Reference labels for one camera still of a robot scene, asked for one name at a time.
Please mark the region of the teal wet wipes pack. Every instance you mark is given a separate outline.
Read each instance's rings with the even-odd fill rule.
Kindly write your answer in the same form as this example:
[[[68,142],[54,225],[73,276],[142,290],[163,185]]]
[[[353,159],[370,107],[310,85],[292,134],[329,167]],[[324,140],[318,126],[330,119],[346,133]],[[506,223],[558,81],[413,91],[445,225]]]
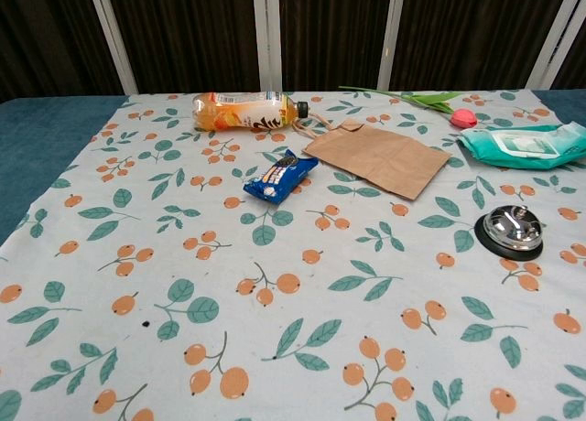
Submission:
[[[458,141],[486,165],[549,170],[586,157],[586,127],[562,125],[468,128]]]

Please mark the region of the white frame post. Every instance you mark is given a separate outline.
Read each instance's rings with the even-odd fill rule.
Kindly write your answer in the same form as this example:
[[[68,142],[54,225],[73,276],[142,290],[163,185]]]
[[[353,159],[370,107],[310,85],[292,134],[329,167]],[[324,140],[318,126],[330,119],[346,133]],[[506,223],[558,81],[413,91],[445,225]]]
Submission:
[[[262,91],[283,91],[279,0],[253,0],[259,83]]]
[[[377,89],[389,91],[404,0],[389,0]]]
[[[122,89],[126,95],[138,94],[136,78],[112,2],[111,0],[92,0],[92,2]]]
[[[526,81],[526,89],[551,89],[584,24],[586,0],[563,0]]]

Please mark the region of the orange drink plastic bottle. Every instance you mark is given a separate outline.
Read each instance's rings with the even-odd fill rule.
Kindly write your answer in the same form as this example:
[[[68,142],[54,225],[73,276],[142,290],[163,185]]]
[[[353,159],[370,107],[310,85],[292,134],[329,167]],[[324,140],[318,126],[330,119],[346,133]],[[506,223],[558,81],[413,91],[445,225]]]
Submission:
[[[283,92],[205,92],[193,98],[193,118],[205,131],[275,130],[309,116],[309,104]]]

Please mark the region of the silver call bell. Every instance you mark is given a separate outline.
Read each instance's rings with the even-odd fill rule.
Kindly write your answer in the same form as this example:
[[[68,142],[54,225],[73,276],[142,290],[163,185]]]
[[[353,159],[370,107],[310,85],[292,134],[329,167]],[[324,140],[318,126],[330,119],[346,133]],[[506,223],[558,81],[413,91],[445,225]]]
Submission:
[[[527,262],[544,248],[543,223],[527,206],[504,205],[481,216],[474,234],[488,251],[505,259]]]

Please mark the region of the fruit and leaf print tablecloth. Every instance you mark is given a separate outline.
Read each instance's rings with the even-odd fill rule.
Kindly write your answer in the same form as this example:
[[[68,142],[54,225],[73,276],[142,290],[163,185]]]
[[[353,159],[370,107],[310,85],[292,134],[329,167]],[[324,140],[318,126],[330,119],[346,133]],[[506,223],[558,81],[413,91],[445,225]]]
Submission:
[[[0,104],[0,421],[586,421],[586,158],[487,167],[441,116],[303,92],[451,158],[414,201],[307,139],[205,132],[188,94]],[[543,223],[505,259],[474,224]]]

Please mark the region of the pink artificial tulip flower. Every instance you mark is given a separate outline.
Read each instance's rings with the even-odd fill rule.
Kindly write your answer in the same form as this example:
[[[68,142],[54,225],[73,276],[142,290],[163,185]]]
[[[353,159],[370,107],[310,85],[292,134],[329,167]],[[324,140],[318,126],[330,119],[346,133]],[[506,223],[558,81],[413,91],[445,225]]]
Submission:
[[[340,86],[340,89],[356,92],[375,92],[390,96],[399,101],[410,103],[419,108],[442,113],[451,125],[460,129],[473,128],[478,124],[477,116],[471,110],[465,108],[453,109],[449,106],[448,101],[460,96],[461,94],[459,92],[436,92],[432,94],[424,94],[380,91],[353,86]]]

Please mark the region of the blue cookie snack packet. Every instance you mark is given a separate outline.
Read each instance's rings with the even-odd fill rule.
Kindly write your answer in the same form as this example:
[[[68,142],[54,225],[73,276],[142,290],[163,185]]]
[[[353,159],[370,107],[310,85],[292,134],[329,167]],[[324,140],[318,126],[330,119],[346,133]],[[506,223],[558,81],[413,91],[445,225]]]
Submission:
[[[257,199],[278,205],[318,164],[315,157],[298,157],[287,149],[285,155],[262,176],[245,183],[243,190]]]

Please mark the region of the brown paper bag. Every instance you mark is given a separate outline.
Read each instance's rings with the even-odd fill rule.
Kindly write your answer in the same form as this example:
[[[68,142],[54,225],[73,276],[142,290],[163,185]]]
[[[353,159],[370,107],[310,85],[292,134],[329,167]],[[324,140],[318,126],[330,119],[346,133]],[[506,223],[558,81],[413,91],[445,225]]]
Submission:
[[[319,161],[362,178],[406,200],[416,200],[442,170],[451,154],[426,146],[412,137],[376,128],[354,119],[324,124],[317,135],[300,122],[292,128],[311,139],[303,152]]]

